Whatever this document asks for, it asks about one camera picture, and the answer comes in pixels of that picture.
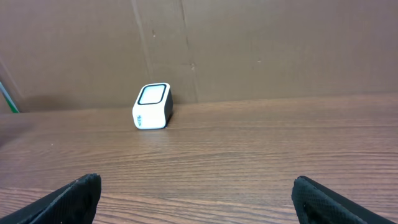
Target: green object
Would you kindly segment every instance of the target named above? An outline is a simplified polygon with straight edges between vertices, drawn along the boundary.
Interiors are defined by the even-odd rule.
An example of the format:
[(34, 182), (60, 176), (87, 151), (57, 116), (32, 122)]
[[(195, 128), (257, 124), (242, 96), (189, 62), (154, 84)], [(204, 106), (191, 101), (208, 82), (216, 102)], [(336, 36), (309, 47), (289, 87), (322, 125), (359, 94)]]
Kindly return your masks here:
[(4, 95), (4, 97), (5, 97), (6, 101), (7, 101), (7, 104), (10, 107), (11, 111), (13, 113), (19, 113), (19, 110), (18, 110), (17, 106), (15, 105), (15, 103), (11, 99), (11, 96), (8, 94), (7, 90), (2, 85), (1, 82), (0, 82), (0, 90), (1, 90), (2, 94)]
[(11, 111), (13, 113), (19, 113), (18, 109), (16, 107), (13, 107), (12, 103), (6, 98), (6, 101), (8, 103), (8, 106), (10, 107)]

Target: black bezel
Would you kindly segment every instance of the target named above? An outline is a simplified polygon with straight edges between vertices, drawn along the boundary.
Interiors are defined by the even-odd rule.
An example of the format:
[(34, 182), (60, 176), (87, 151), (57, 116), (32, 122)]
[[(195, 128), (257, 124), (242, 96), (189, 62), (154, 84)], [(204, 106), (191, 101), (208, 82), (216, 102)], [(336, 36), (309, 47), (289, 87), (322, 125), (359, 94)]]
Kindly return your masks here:
[[(160, 86), (160, 85), (164, 86), (164, 89), (163, 89), (162, 97), (160, 98), (159, 102), (157, 102), (157, 103), (140, 103), (142, 94), (144, 93), (144, 91), (145, 91), (145, 89), (146, 89), (147, 87), (150, 87), (150, 86)], [(139, 96), (138, 105), (151, 105), (151, 104), (158, 104), (158, 103), (160, 103), (160, 102), (163, 100), (163, 96), (164, 96), (164, 92), (166, 91), (166, 88), (167, 88), (167, 86), (166, 86), (165, 84), (156, 84), (156, 85), (147, 85), (147, 86), (145, 86), (145, 88), (141, 91), (141, 95)]]

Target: white device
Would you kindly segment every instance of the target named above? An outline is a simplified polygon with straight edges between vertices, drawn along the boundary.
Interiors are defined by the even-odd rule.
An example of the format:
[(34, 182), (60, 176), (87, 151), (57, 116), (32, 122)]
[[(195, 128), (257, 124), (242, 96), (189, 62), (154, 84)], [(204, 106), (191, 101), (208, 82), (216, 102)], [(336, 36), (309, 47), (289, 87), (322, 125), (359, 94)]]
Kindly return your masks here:
[(173, 111), (173, 99), (168, 83), (142, 87), (132, 108), (134, 124), (138, 129), (164, 128)]

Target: cardboard wall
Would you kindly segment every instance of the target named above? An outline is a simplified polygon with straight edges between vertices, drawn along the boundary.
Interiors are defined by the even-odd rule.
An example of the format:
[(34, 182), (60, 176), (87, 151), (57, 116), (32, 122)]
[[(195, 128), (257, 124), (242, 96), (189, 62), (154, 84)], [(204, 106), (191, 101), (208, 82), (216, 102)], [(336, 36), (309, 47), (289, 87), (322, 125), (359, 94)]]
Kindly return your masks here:
[(398, 91), (395, 0), (3, 0), (0, 79), (23, 111)]

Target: wood grain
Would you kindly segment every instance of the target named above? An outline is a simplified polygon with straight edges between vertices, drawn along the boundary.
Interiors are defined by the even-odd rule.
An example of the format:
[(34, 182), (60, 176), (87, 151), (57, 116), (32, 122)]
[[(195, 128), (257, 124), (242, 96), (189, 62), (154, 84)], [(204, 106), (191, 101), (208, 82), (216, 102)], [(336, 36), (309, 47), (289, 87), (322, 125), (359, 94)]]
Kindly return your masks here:
[(398, 222), (397, 134), (398, 94), (2, 114), (0, 217), (96, 172), (95, 223), (297, 223), (299, 175)]

